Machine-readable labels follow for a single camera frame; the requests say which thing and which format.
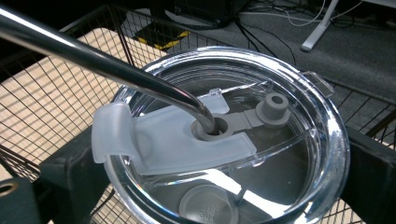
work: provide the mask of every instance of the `black wire rack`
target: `black wire rack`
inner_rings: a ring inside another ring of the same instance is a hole
[[[186,49],[227,46],[169,21],[115,6],[100,7],[62,29],[99,50],[141,68]],[[12,175],[39,177],[38,164],[92,124],[119,84],[55,57],[30,50],[0,62],[0,162]],[[346,125],[395,150],[396,105],[328,80]],[[109,186],[92,223],[133,223]],[[342,200],[320,223],[363,223]]]

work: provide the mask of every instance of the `clear plastic lid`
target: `clear plastic lid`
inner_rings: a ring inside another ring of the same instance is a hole
[[[229,110],[215,117],[224,123],[222,131],[227,136],[207,137],[193,120],[183,126],[183,132],[202,143],[200,146],[238,134],[248,143],[237,147],[220,144],[186,157],[190,145],[171,140],[172,132],[154,125],[153,139],[175,142],[166,149],[175,153],[166,158],[168,153],[164,153],[157,157],[159,161],[150,163],[142,158],[148,158],[150,155],[143,154],[151,151],[142,148],[152,141],[143,138],[140,141],[146,144],[137,144],[140,129],[134,125],[118,130],[127,134],[116,136],[132,139],[128,141],[136,153],[127,147],[126,153],[103,154],[106,171],[120,197],[142,222],[313,223],[331,208],[346,180],[347,134],[332,103],[298,70],[257,52],[226,47],[180,52],[144,69],[195,96],[220,95],[226,102]],[[132,116],[127,113],[127,117],[132,123],[145,116],[157,119],[170,108],[127,87],[119,90],[115,102],[128,104]],[[159,144],[155,149],[163,148]],[[223,159],[244,150],[246,153],[231,160]],[[204,161],[221,159],[193,166],[201,156]],[[161,158],[169,160],[165,168],[169,164],[176,169],[142,173],[138,167],[139,162],[158,167]]]

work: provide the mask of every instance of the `metal straw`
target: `metal straw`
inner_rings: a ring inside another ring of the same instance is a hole
[[[3,6],[0,6],[0,37],[45,55],[76,63],[136,91],[176,105],[194,116],[206,133],[219,133],[212,114],[190,93],[68,35],[25,19]]]

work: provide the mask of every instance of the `gray rubber plug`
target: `gray rubber plug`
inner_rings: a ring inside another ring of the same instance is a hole
[[[290,111],[289,100],[284,95],[272,92],[256,106],[257,117],[268,128],[281,128],[288,123]]]

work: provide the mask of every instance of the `wire basket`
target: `wire basket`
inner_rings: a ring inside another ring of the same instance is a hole
[[[121,7],[100,7],[63,32],[141,68],[186,49],[228,46],[167,21]],[[0,62],[0,161],[12,175],[38,178],[37,165],[92,124],[92,115],[108,104],[119,84],[55,57],[26,50]],[[328,80],[332,101],[346,125],[395,150],[396,105]],[[111,194],[102,196],[93,223],[133,223],[134,217]],[[320,223],[362,223],[342,200]]]

